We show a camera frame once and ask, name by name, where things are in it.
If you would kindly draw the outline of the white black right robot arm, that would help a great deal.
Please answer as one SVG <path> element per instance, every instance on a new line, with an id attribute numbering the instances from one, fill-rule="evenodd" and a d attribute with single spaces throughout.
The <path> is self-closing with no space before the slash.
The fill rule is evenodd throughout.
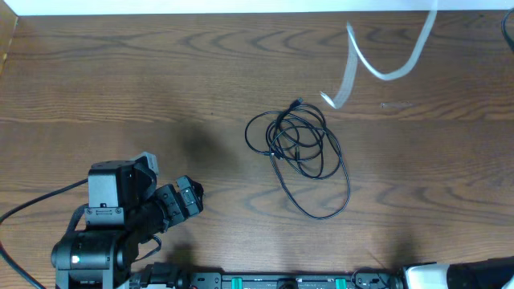
<path id="1" fill-rule="evenodd" d="M 474 263 L 419 263 L 402 268 L 404 288 L 504 289 L 513 288 L 513 257 Z"/>

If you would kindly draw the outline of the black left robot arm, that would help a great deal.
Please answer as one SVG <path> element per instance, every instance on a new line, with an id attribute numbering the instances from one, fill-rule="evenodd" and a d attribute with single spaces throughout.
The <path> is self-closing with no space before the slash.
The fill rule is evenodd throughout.
<path id="1" fill-rule="evenodd" d="M 57 288 L 123 285 L 140 260 L 140 244 L 203 210 L 200 183 L 182 176 L 158 186 L 148 156 L 96 163 L 87 182 L 88 203 L 75 211 L 51 253 Z"/>

